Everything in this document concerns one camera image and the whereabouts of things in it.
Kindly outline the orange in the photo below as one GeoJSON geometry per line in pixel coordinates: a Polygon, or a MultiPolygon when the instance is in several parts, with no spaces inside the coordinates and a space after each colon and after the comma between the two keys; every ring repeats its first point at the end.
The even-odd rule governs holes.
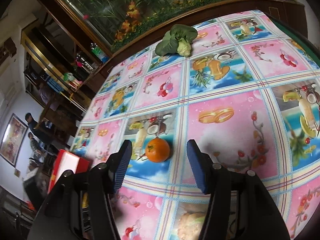
{"type": "Polygon", "coordinates": [[[145,154],[149,161],[161,163],[169,158],[170,146],[166,140],[155,137],[147,143],[145,154]]]}

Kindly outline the red white shallow box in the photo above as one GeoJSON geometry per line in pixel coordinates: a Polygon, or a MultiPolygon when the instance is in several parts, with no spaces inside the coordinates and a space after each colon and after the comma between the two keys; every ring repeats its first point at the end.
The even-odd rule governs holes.
{"type": "Polygon", "coordinates": [[[74,155],[66,150],[59,150],[50,176],[47,193],[50,193],[63,172],[67,170],[71,170],[74,174],[86,172],[89,169],[90,164],[90,161],[85,158],[74,155]]]}

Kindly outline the colourful patterned tablecloth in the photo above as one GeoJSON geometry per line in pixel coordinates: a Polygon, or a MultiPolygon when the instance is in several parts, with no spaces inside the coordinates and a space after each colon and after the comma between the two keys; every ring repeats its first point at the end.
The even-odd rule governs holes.
{"type": "Polygon", "coordinates": [[[260,10],[195,25],[189,57],[150,45],[98,84],[72,152],[93,165],[124,140],[132,155],[111,200],[121,239],[197,239],[209,197],[197,188],[186,146],[255,172],[290,239],[319,239],[319,51],[260,10]],[[148,160],[159,137],[169,158],[148,160]]]}

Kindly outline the green spray bottle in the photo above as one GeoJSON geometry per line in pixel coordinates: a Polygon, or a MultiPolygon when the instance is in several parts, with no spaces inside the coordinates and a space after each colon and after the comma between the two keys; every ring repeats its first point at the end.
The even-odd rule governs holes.
{"type": "Polygon", "coordinates": [[[108,61],[109,57],[98,47],[96,43],[91,43],[91,51],[102,63],[108,61]]]}

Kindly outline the green leafy vegetable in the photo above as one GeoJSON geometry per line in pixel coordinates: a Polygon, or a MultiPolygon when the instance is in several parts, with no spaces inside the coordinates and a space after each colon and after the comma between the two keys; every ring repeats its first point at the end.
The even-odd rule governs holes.
{"type": "Polygon", "coordinates": [[[175,24],[167,31],[159,44],[157,44],[155,53],[158,56],[167,54],[178,54],[182,57],[189,57],[192,52],[191,44],[197,38],[198,32],[195,28],[175,24]]]}

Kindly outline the wall picture frame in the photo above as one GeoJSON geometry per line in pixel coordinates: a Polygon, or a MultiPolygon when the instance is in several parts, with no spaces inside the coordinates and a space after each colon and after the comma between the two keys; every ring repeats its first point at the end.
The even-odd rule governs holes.
{"type": "Polygon", "coordinates": [[[14,113],[1,140],[1,157],[11,166],[16,167],[18,154],[28,126],[14,113]]]}

